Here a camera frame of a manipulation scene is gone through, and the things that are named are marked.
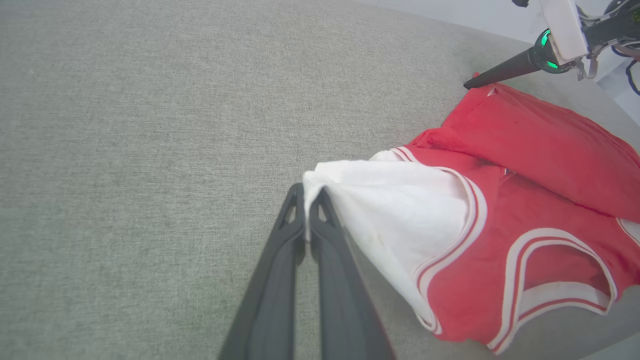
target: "gray floor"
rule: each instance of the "gray floor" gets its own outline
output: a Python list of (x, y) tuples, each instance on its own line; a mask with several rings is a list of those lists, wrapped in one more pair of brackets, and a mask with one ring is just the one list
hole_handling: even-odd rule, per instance
[[(1, 1), (0, 357), (216, 357), (303, 171), (439, 126), (526, 47), (350, 0)], [(594, 83), (509, 84), (640, 147)], [(493, 358), (434, 339), (362, 264), (399, 359)], [(316, 276), (303, 264), (299, 359), (319, 358)], [(503, 358), (615, 343), (639, 295), (536, 319)]]
[(640, 354), (640, 333), (602, 349), (582, 360), (636, 360)]

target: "white stripe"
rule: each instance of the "white stripe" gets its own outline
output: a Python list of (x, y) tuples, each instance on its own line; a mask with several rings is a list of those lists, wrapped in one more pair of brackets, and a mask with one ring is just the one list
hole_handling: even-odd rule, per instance
[[(520, 261), (520, 271), (519, 271), (519, 274), (517, 274), (519, 278), (518, 292), (515, 295), (516, 298), (514, 299), (515, 277), (516, 277), (515, 272), (518, 265), (518, 256), (520, 255), (522, 249), (530, 241), (533, 241), (537, 238), (542, 238), (542, 237), (553, 237), (553, 238), (557, 238), (557, 240), (539, 241), (538, 243), (531, 245), (527, 249), (527, 251), (523, 254), (522, 259)], [(613, 278), (611, 277), (611, 273), (609, 272), (609, 269), (605, 266), (604, 262), (600, 259), (600, 257), (598, 257), (596, 253), (584, 242), (580, 241), (578, 238), (571, 235), (570, 233), (567, 233), (566, 231), (563, 231), (560, 229), (540, 228), (540, 229), (527, 231), (513, 243), (507, 255), (504, 294), (502, 298), (502, 323), (500, 326), (500, 331), (498, 332), (496, 337), (489, 344), (487, 344), (489, 348), (491, 349), (495, 348), (500, 343), (500, 341), (506, 336), (513, 338), (513, 335), (515, 333), (515, 327), (512, 327), (512, 330), (509, 331), (509, 326), (512, 324), (515, 325), (517, 319), (511, 318), (511, 309), (512, 309), (513, 302), (515, 301), (516, 313), (519, 313), (520, 300), (522, 298), (522, 292), (523, 292), (522, 290), (524, 288), (524, 279), (525, 279), (525, 273), (526, 273), (525, 268), (527, 266), (527, 259), (531, 255), (533, 250), (542, 246), (547, 246), (547, 245), (567, 245), (591, 255), (596, 261), (598, 261), (598, 263), (602, 267), (602, 270), (607, 280), (609, 281), (611, 298), (607, 306), (607, 310), (611, 306), (613, 301), (618, 297), (617, 289), (614, 285), (614, 281), (613, 281)], [(504, 343), (509, 343), (509, 342), (510, 340), (503, 341), (503, 344), (501, 345), (501, 347), (504, 347)]]
[(396, 155), (400, 156), (400, 158), (402, 158), (402, 160), (405, 160), (405, 161), (411, 161), (411, 160), (409, 160), (409, 159), (406, 157), (406, 155), (404, 155), (404, 154), (403, 154), (403, 152), (402, 152), (402, 151), (400, 151), (400, 150), (398, 150), (398, 149), (396, 149), (396, 148), (391, 149), (391, 151), (393, 151), (393, 152), (394, 152), (394, 154), (396, 154)]
[(526, 289), (522, 293), (518, 318), (536, 306), (563, 299), (582, 299), (602, 307), (607, 307), (610, 300), (602, 291), (582, 282), (550, 282)]
[[(462, 176), (459, 172), (453, 169), (445, 168), (445, 167), (435, 167), (435, 168), (450, 172), (461, 180), (462, 184), (465, 187), (467, 197), (469, 198), (469, 212), (467, 216), (467, 221), (465, 222), (465, 226), (462, 232), (460, 233), (460, 236), (458, 237), (458, 239), (452, 242), (451, 245), (445, 251), (443, 251), (441, 255), (436, 256), (433, 259), (430, 259), (430, 261), (418, 267), (418, 269), (416, 269), (416, 272), (413, 275), (414, 281), (417, 281), (417, 279), (420, 277), (420, 274), (425, 268), (443, 259), (436, 265), (429, 268), (429, 270), (427, 270), (425, 274), (422, 276), (422, 280), (420, 284), (418, 284), (420, 293), (424, 297), (427, 304), (429, 304), (428, 289), (429, 289), (429, 284), (431, 283), (431, 280), (439, 271), (449, 266), (455, 259), (460, 257), (460, 255), (462, 255), (462, 253), (464, 253), (464, 251), (467, 248), (469, 248), (471, 244), (473, 244), (473, 242), (477, 239), (477, 237), (480, 235), (480, 233), (484, 229), (484, 224), (486, 222), (486, 216), (487, 216), (486, 201), (484, 199), (482, 191), (480, 191), (480, 188), (478, 188), (478, 186), (473, 181), (467, 179), (466, 177)], [(476, 219), (476, 199), (477, 199), (477, 219)], [(460, 245), (460, 247), (454, 250), (456, 246), (460, 244), (461, 241), (463, 241), (463, 243)], [(426, 325), (425, 328), (427, 328), (430, 331), (433, 331), (435, 334), (442, 333), (442, 326), (440, 325), (440, 322), (438, 321), (438, 318), (436, 317), (435, 314), (433, 314), (432, 322), (429, 322), (428, 319), (426, 320), (427, 322), (423, 322), (423, 326)]]
[(414, 163), (419, 163), (418, 159), (415, 158), (413, 153), (404, 146), (399, 146), (398, 149), (404, 151), (404, 153), (409, 157), (409, 161), (413, 161)]
[(632, 238), (636, 244), (640, 245), (640, 224), (636, 224), (635, 222), (631, 222), (629, 220), (617, 218), (618, 225), (622, 228), (622, 230)]

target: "black cable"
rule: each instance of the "black cable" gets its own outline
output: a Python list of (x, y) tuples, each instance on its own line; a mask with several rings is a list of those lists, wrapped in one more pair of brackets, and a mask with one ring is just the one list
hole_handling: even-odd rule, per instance
[(618, 55), (618, 56), (622, 56), (623, 58), (630, 58), (631, 57), (631, 56), (629, 56), (627, 54), (623, 54), (623, 53), (619, 52), (618, 50), (616, 50), (615, 47), (613, 47), (613, 45), (611, 46), (611, 51), (613, 51), (613, 53)]
[(627, 78), (629, 79), (629, 85), (631, 86), (631, 89), (633, 89), (633, 91), (638, 96), (640, 96), (640, 90), (638, 90), (638, 88), (636, 87), (636, 83), (634, 82), (634, 77), (631, 74), (631, 67), (634, 66), (637, 62), (638, 62), (637, 60), (632, 61), (627, 67), (627, 69), (625, 70), (625, 73), (627, 74)]

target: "green led light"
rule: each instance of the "green led light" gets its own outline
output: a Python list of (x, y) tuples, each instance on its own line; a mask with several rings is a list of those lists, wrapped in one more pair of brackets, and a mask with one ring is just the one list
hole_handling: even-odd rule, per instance
[(547, 44), (547, 40), (549, 38), (549, 34), (551, 34), (551, 30), (545, 31), (545, 34), (542, 35), (542, 40), (540, 40), (540, 43), (542, 44), (542, 46)]

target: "red fabric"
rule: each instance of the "red fabric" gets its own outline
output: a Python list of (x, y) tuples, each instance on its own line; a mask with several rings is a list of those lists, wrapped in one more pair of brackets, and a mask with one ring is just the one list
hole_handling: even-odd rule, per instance
[(571, 110), (506, 85), (471, 89), (412, 145), (487, 159), (589, 208), (640, 222), (640, 158)]
[(494, 85), (471, 90), (442, 128), (397, 150), (455, 170), (475, 189), (481, 232), (443, 254), (437, 262), (448, 265), (437, 273), (430, 264), (416, 278), (439, 338), (502, 352), (540, 311), (603, 313), (640, 284), (640, 160), (590, 120)]

